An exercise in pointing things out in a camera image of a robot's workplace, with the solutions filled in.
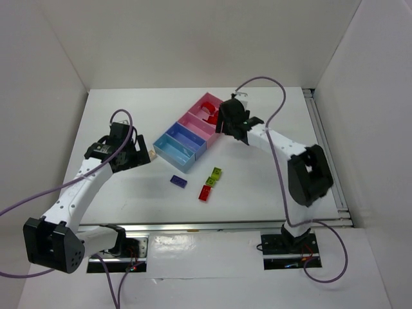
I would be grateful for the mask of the red lego brick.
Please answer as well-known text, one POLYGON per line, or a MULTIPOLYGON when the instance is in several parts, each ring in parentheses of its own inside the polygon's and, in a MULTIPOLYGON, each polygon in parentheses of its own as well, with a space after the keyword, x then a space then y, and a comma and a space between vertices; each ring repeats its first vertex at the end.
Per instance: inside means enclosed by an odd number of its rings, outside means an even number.
POLYGON ((198 199, 200 201, 207 202, 211 192, 212 192, 212 187, 210 185, 204 185, 200 191, 198 199))
POLYGON ((214 126, 217 125, 218 122, 218 115, 210 115, 207 119, 207 123, 212 124, 214 126))

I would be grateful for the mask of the red round flower lego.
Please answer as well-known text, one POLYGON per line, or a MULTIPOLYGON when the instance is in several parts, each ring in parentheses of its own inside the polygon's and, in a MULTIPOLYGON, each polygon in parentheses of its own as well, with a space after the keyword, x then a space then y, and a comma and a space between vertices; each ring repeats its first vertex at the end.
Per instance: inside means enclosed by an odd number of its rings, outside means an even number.
POLYGON ((203 102, 201 104, 201 110, 207 113, 208 115, 213 115, 216 112, 216 107, 210 102, 203 102))

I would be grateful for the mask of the green lego brick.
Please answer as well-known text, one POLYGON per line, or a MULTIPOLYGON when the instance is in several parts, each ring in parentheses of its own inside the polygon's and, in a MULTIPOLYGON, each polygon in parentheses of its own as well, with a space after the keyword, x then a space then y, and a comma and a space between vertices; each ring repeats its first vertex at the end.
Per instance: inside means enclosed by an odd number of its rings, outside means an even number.
POLYGON ((214 169, 212 170, 211 173, 211 178, 218 181, 221 177, 222 174, 222 169, 218 168, 218 167, 214 167, 214 169))
POLYGON ((207 178, 205 184, 209 187, 214 187, 216 184, 216 180, 210 176, 207 178))

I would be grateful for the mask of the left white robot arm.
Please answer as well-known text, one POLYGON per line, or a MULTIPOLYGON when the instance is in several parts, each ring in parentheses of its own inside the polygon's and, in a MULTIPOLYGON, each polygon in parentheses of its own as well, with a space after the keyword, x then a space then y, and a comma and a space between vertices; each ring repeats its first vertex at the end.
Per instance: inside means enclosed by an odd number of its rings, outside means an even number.
POLYGON ((79 232, 86 210, 101 187, 115 174, 150 163, 143 135, 135 127, 114 122, 110 133, 90 145, 75 183, 39 219, 29 218, 23 236, 29 262, 73 273, 82 260, 102 251, 119 256, 126 231, 114 224, 79 232))

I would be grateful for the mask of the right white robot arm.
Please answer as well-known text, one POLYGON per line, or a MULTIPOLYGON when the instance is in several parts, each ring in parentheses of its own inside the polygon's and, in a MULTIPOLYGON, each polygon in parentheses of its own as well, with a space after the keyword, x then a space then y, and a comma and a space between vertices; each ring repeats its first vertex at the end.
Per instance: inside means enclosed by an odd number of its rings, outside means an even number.
POLYGON ((302 242, 310 233, 321 200, 333 186, 322 147, 294 142, 270 129, 260 118, 251 117, 236 98, 220 104, 216 132, 274 157, 286 216, 281 234, 290 246, 302 242))

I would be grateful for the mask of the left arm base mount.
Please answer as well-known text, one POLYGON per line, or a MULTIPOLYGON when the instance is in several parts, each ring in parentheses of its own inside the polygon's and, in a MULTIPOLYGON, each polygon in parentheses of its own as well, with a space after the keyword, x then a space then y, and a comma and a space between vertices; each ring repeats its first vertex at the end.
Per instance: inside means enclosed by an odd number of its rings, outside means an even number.
POLYGON ((120 274, 126 272, 144 273, 147 271, 147 253, 149 238, 147 236, 127 237, 118 254, 108 250, 100 251, 98 255, 105 262, 108 272, 120 274))

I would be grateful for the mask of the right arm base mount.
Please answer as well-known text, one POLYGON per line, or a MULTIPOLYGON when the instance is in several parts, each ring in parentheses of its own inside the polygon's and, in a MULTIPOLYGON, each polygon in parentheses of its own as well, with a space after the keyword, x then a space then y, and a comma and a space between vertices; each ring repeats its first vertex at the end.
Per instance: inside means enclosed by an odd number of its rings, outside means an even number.
POLYGON ((265 270, 321 268, 317 238, 314 233, 294 247, 287 247, 280 234, 262 234, 256 249, 263 255, 265 270))

